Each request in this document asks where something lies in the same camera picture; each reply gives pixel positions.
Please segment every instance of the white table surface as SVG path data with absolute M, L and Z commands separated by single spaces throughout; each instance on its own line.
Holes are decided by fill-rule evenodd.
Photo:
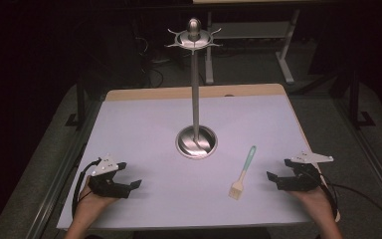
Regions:
M 266 171 L 292 175 L 284 159 L 309 151 L 286 95 L 200 99 L 200 124 L 219 144 L 205 159 L 182 156 L 177 133 L 192 124 L 190 99 L 106 101 L 97 116 L 58 228 L 72 222 L 71 202 L 80 174 L 111 154 L 126 162 L 114 177 L 142 179 L 128 199 L 112 204 L 92 228 L 167 229 L 274 225 L 310 221 L 292 196 L 278 191 Z M 240 200 L 228 196 L 250 147 L 257 147 Z

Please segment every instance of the human arm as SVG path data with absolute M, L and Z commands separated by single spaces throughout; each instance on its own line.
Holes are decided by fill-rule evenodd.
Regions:
M 343 238 L 334 220 L 327 196 L 320 187 L 307 192 L 290 191 L 289 193 L 302 203 L 309 216 L 318 226 L 321 239 Z
M 80 193 L 80 201 L 73 222 L 65 235 L 66 239 L 85 238 L 92 223 L 109 205 L 118 200 L 118 198 L 101 197 L 92 193 L 89 188 L 89 180 L 90 177 L 88 176 L 86 185 Z

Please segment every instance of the brush handle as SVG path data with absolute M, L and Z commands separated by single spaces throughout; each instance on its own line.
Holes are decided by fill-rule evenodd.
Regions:
M 254 154 L 256 153 L 256 146 L 253 145 L 248 152 L 247 160 L 245 161 L 243 171 L 247 171 L 248 167 L 250 166 L 251 160 L 253 160 Z

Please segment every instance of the dark background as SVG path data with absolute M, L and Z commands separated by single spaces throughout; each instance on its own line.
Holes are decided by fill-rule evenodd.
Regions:
M 203 11 L 67 11 L 123 7 L 125 2 L 72 1 L 68 6 L 60 1 L 0 1 L 0 213 L 77 79 L 84 79 L 94 99 L 109 89 L 140 88 L 145 84 L 140 68 L 146 67 L 147 59 L 137 56 L 140 46 L 134 35 L 163 51 L 163 45 L 171 42 L 167 28 L 182 31 L 191 16 L 201 17 L 202 22 L 205 18 Z M 135 1 L 133 5 L 187 2 L 191 1 Z M 218 20 L 276 20 L 287 16 L 289 9 L 282 9 L 277 14 L 269 10 L 261 14 L 260 9 L 229 12 Z M 309 38 L 319 42 L 313 73 L 349 66 L 382 102 L 382 1 L 302 9 L 294 40 Z

